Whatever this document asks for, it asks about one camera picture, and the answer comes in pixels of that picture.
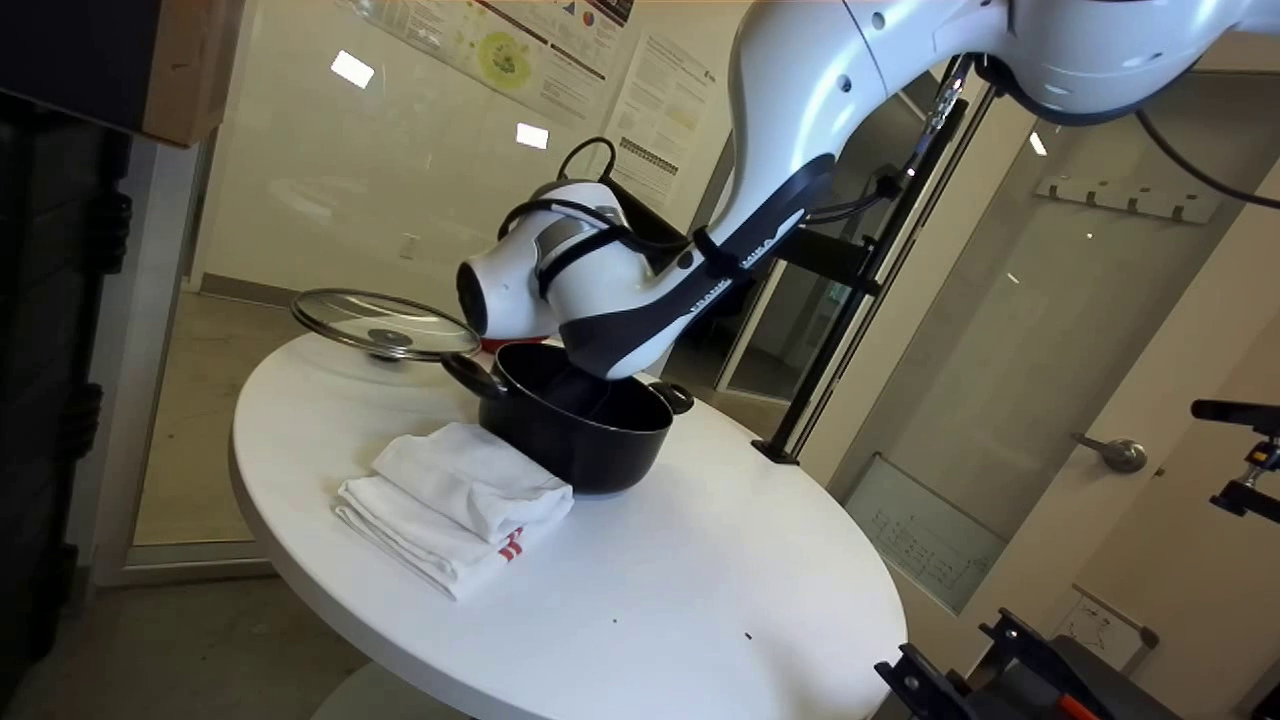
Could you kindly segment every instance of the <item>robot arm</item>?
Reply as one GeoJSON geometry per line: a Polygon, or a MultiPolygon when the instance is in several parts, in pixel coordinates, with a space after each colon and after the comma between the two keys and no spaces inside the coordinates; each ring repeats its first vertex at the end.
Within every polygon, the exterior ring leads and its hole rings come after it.
{"type": "Polygon", "coordinates": [[[654,366],[675,336],[812,213],[849,137],[953,54],[1028,112],[1120,114],[1192,68],[1226,33],[1280,33],[1280,0],[756,0],[731,51],[735,174],[692,246],[654,271],[616,243],[604,182],[559,182],[459,269],[482,336],[559,330],[598,375],[654,366]]]}

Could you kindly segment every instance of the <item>white towel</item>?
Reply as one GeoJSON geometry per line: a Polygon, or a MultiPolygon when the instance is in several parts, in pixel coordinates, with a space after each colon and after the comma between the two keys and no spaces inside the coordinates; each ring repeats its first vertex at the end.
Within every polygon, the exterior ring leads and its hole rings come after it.
{"type": "Polygon", "coordinates": [[[572,487],[489,437],[447,423],[399,437],[376,469],[337,487],[337,516],[429,572],[452,600],[467,600],[572,508],[572,487]]]}

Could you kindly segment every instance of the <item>cable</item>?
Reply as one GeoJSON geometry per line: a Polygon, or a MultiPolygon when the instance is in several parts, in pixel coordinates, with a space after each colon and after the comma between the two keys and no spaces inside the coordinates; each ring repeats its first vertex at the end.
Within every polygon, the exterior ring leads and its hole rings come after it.
{"type": "Polygon", "coordinates": [[[1176,147],[1156,132],[1156,124],[1152,124],[1152,114],[1150,114],[1146,106],[1135,106],[1135,120],[1146,124],[1146,132],[1152,137],[1152,144],[1156,144],[1176,166],[1185,166],[1190,174],[1198,174],[1199,182],[1208,182],[1208,188],[1217,188],[1217,193],[1226,193],[1226,196],[1234,196],[1234,198],[1239,198],[1239,202],[1280,209],[1277,196],[1252,196],[1252,193],[1239,193],[1239,188],[1234,188],[1234,182],[1199,172],[1185,150],[1176,150],[1176,147]]]}

